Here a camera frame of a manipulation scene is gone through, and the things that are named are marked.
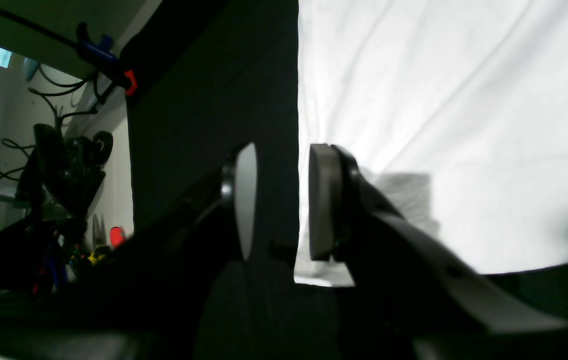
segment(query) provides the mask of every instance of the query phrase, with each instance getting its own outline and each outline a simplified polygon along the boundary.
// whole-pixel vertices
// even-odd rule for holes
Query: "red object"
[[[124,75],[126,75],[126,77],[130,80],[130,88],[126,90],[126,96],[131,96],[137,89],[137,79],[135,79],[135,73],[133,73],[133,70],[124,71]]]
[[[126,235],[124,235],[124,229],[120,226],[115,226],[110,228],[110,244],[113,248],[117,248],[123,242],[126,241]]]

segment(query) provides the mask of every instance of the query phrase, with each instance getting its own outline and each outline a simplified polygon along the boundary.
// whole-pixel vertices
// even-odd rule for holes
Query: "wheel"
[[[102,166],[103,164],[106,164],[106,161],[110,157],[110,153],[113,151],[113,134],[107,131],[100,131],[92,137],[92,141],[101,146],[99,152],[95,156],[95,161]]]

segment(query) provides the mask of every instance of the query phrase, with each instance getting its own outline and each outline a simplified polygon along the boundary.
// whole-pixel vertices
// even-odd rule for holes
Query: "clamp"
[[[137,89],[135,73],[133,70],[126,68],[119,59],[117,59],[117,56],[110,52],[113,46],[113,39],[109,36],[104,35],[99,44],[94,43],[88,35],[86,23],[81,22],[76,28],[78,41],[72,41],[4,9],[0,9],[0,16],[24,25],[24,27],[28,27],[31,30],[35,30],[54,41],[58,41],[58,43],[74,48],[80,59],[94,66],[97,71],[104,74],[104,76],[110,79],[116,86],[126,89],[127,96],[132,96],[135,93]]]

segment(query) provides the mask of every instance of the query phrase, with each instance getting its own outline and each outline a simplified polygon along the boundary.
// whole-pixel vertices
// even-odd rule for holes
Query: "white t-shirt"
[[[303,0],[295,281],[308,152],[338,144],[415,226],[483,274],[568,263],[567,0]]]

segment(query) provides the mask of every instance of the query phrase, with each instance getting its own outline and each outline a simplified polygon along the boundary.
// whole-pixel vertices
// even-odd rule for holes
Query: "black device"
[[[59,203],[67,217],[83,218],[92,203],[99,185],[106,176],[101,166],[110,157],[113,137],[100,131],[93,139],[84,136],[64,139],[49,125],[38,123],[33,127],[38,170],[46,194],[44,194],[44,219],[57,219],[50,208]]]
[[[0,318],[0,355],[15,359],[189,359],[208,292],[250,255],[254,144],[230,153],[165,215],[19,318]]]
[[[344,262],[400,359],[568,359],[568,320],[510,296],[408,223],[340,146],[314,144],[311,258]]]

